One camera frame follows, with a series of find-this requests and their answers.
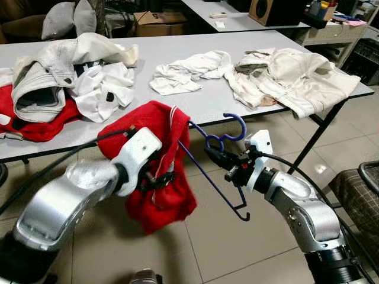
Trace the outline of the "purple plastic clothes hanger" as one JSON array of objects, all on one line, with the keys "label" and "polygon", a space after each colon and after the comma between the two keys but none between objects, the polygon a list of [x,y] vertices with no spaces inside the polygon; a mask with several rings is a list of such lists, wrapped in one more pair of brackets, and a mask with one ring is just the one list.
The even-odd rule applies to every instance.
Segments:
[{"label": "purple plastic clothes hanger", "polygon": [[[235,121],[239,122],[239,125],[241,125],[241,129],[242,129],[241,133],[239,135],[232,136],[230,134],[223,134],[222,136],[218,136],[218,135],[214,135],[214,134],[208,134],[208,133],[206,133],[205,130],[203,130],[203,128],[201,128],[197,124],[195,124],[195,122],[189,121],[188,123],[192,127],[194,127],[205,138],[205,148],[217,148],[220,150],[225,150],[224,142],[226,140],[237,142],[237,141],[244,139],[244,137],[246,136],[246,132],[247,132],[247,126],[246,126],[246,123],[244,122],[243,118],[236,115],[236,114],[224,113],[224,117],[232,117],[233,119],[235,119]],[[207,181],[216,190],[217,194],[220,195],[222,200],[224,200],[225,203],[235,212],[236,216],[239,217],[239,219],[243,220],[244,222],[249,221],[250,220],[250,213],[249,212],[246,212],[245,215],[242,215],[239,212],[239,210],[246,208],[248,205],[246,198],[245,198],[245,195],[243,193],[243,189],[241,188],[241,186],[233,185],[236,187],[236,189],[239,193],[239,197],[241,198],[241,201],[242,201],[242,203],[240,205],[233,205],[229,201],[229,199],[227,197],[225,197],[224,192],[222,192],[222,190],[213,182],[212,178],[208,175],[208,173],[206,173],[205,170],[203,170],[203,168],[197,162],[197,159],[195,159],[195,157],[192,156],[191,151],[185,146],[185,144],[182,143],[181,141],[179,141],[178,144],[179,144],[179,146],[181,146],[181,148],[184,150],[184,152],[186,152],[187,157],[189,157],[189,159],[191,159],[192,162],[195,163],[195,165],[198,167],[198,169],[203,174],[203,176],[205,176]]]}]

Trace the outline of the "red jacket with white stripes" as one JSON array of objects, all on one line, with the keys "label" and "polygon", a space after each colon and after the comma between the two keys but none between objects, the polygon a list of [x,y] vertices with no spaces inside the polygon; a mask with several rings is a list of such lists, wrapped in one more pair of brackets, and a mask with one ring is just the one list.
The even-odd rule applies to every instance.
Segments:
[{"label": "red jacket with white stripes", "polygon": [[150,157],[141,171],[147,170],[156,177],[174,172],[175,181],[154,191],[140,191],[139,181],[126,200],[129,217],[139,222],[146,234],[186,219],[197,207],[182,162],[186,152],[178,144],[181,141],[186,146],[190,142],[189,121],[190,117],[179,108],[151,101],[106,125],[99,132],[100,135],[105,135],[131,127],[148,127],[162,142],[162,148]]}]

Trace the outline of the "crumpled white shirt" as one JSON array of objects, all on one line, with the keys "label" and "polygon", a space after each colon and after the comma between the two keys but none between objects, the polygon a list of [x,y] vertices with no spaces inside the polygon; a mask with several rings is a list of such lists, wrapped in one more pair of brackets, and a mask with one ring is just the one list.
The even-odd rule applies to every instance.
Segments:
[{"label": "crumpled white shirt", "polygon": [[201,89],[197,83],[201,79],[227,78],[232,73],[230,54],[212,50],[157,66],[149,86],[160,95],[175,95]]}]

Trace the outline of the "grey robot foot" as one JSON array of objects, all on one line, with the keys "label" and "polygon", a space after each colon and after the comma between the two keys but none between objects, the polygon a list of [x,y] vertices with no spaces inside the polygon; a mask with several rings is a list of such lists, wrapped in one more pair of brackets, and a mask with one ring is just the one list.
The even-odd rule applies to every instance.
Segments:
[{"label": "grey robot foot", "polygon": [[128,284],[163,284],[163,277],[152,269],[143,269],[133,273]]}]

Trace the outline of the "cream white jacket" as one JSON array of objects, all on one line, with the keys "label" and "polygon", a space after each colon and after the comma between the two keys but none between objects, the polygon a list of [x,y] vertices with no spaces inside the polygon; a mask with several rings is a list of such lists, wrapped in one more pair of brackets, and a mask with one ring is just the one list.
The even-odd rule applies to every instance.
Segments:
[{"label": "cream white jacket", "polygon": [[289,48],[247,51],[224,78],[244,106],[280,104],[296,119],[333,107],[360,84],[324,56]]}]

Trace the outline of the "plaid cushion metal chair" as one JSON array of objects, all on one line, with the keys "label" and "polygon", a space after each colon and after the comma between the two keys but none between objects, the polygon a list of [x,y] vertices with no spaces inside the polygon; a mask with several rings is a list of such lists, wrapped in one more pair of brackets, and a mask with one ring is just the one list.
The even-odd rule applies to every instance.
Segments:
[{"label": "plaid cushion metal chair", "polygon": [[379,236],[379,195],[372,185],[377,174],[373,167],[362,166],[338,173],[329,184],[358,229],[374,240]]}]

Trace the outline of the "grey folding table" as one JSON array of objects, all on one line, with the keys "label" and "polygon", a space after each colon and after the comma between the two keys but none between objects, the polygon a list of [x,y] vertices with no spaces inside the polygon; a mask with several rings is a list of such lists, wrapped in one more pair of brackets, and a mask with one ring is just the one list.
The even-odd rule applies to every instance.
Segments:
[{"label": "grey folding table", "polygon": [[150,101],[177,106],[201,127],[230,121],[223,116],[224,113],[248,118],[284,112],[288,108],[281,104],[247,108],[233,98],[231,89],[224,79],[206,80],[201,83],[203,87],[198,91],[168,96],[155,92],[149,86],[149,82],[157,66],[212,50],[226,51],[230,54],[233,64],[236,64],[246,51],[251,50],[292,48],[306,51],[303,46],[274,30],[114,38],[113,42],[127,48],[137,45],[140,49],[140,60],[135,72],[133,102],[124,110],[114,112],[106,122],[69,122],[65,124],[62,132],[50,141],[35,143],[35,141],[0,140],[0,163],[35,159],[70,151],[79,144],[92,140],[106,125]]}]

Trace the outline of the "red garment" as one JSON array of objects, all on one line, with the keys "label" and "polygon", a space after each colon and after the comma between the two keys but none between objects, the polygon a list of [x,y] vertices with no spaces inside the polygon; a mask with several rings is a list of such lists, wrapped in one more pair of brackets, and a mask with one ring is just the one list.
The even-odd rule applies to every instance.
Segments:
[{"label": "red garment", "polygon": [[45,143],[58,135],[64,125],[81,119],[81,113],[73,100],[66,97],[66,105],[51,122],[28,122],[19,119],[13,111],[11,84],[0,86],[0,140],[27,140]]}]

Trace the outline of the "white desk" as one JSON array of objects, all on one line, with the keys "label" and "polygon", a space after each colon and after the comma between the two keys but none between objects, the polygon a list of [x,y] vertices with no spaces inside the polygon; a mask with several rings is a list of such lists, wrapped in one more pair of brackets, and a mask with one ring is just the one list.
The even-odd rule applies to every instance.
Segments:
[{"label": "white desk", "polygon": [[262,31],[279,29],[306,29],[308,25],[301,22],[295,26],[262,26],[254,21],[246,12],[239,12],[228,5],[225,0],[221,2],[204,2],[203,0],[181,0],[190,10],[193,10],[203,21],[210,24],[217,32]]}]

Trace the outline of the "cardboard box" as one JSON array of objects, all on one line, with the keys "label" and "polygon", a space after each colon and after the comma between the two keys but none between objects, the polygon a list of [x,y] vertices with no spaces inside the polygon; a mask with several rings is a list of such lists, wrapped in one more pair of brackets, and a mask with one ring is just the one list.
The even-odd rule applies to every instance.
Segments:
[{"label": "cardboard box", "polygon": [[181,12],[136,12],[134,16],[134,35],[178,36],[184,34],[187,18]]}]

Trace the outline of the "cream jacket grey lining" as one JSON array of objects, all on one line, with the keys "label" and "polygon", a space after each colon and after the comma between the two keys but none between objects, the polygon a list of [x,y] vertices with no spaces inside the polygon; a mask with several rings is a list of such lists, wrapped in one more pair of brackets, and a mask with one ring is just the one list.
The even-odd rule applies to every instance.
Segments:
[{"label": "cream jacket grey lining", "polygon": [[55,40],[30,56],[19,57],[12,67],[12,109],[19,119],[50,122],[66,105],[65,89],[78,78],[76,65],[99,62],[135,67],[136,45],[116,45],[103,35],[83,33],[74,40]]}]

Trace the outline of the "brown wooden speaker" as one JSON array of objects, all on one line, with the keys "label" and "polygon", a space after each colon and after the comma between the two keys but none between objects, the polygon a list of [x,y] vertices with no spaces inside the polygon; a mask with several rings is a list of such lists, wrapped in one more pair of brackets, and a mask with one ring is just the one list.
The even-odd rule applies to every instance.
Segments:
[{"label": "brown wooden speaker", "polygon": [[248,16],[262,26],[297,26],[307,0],[252,0]]}]

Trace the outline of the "black audio mixer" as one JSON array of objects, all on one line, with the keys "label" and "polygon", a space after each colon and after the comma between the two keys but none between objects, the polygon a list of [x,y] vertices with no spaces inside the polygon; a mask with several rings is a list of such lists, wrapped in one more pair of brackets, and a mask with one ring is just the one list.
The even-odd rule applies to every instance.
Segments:
[{"label": "black audio mixer", "polygon": [[377,84],[377,70],[379,60],[379,41],[358,40],[349,57],[343,64],[342,70],[358,76],[366,86]]}]

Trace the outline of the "small beige desk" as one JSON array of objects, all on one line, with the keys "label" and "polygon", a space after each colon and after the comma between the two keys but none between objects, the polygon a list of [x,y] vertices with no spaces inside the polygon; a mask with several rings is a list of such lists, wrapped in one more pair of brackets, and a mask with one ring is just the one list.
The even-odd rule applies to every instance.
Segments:
[{"label": "small beige desk", "polygon": [[349,26],[328,22],[323,29],[308,28],[300,32],[294,40],[301,46],[346,45],[335,63],[342,67],[360,40],[379,41],[379,32],[369,24]]}]

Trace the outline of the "black pen holder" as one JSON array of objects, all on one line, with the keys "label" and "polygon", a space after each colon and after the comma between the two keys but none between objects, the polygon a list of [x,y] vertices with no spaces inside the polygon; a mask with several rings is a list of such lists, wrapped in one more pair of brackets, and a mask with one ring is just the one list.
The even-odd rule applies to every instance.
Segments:
[{"label": "black pen holder", "polygon": [[324,29],[332,19],[338,0],[311,0],[301,22],[314,29]]}]

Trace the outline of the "grey pillow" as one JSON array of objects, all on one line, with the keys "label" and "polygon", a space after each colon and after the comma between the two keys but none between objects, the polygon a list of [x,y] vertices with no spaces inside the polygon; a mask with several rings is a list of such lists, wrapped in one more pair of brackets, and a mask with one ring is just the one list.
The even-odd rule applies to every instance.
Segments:
[{"label": "grey pillow", "polygon": [[78,0],[73,10],[73,24],[77,36],[97,32],[97,12],[89,0]]},{"label": "grey pillow", "polygon": [[60,2],[46,14],[41,28],[41,40],[57,40],[67,35],[74,27],[74,2]]}]

